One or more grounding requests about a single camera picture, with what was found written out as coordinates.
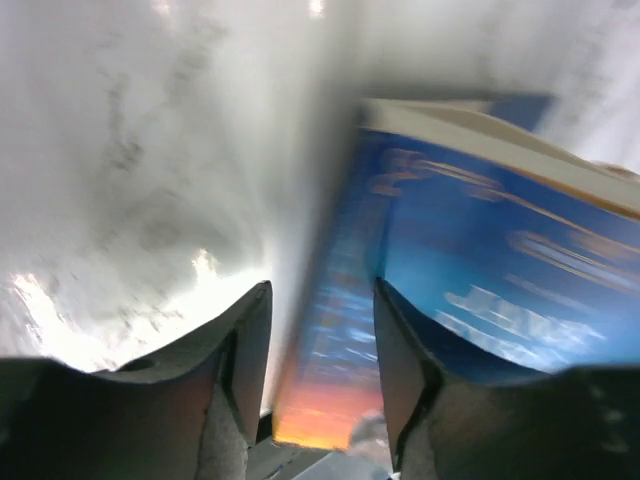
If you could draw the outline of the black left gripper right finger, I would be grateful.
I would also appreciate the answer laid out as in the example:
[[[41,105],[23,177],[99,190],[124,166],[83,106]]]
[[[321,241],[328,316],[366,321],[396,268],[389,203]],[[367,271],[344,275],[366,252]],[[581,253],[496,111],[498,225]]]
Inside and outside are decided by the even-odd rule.
[[[405,479],[635,479],[639,369],[555,374],[490,354],[378,280],[374,325],[392,464]]]

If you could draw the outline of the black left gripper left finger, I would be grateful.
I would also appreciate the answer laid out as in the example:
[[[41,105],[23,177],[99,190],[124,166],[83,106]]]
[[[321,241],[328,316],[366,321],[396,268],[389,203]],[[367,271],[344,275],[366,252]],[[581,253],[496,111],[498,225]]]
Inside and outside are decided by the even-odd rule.
[[[116,371],[1,363],[5,479],[241,479],[261,419],[272,286]]]

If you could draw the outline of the Jane Eyre blue book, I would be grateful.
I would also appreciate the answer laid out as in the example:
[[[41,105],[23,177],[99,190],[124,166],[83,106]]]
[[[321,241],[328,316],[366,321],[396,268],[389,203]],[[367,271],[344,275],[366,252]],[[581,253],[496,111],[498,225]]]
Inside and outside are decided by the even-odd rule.
[[[390,414],[374,284],[471,380],[639,359],[639,177],[535,134],[547,102],[369,99],[274,404],[278,442],[346,449]]]

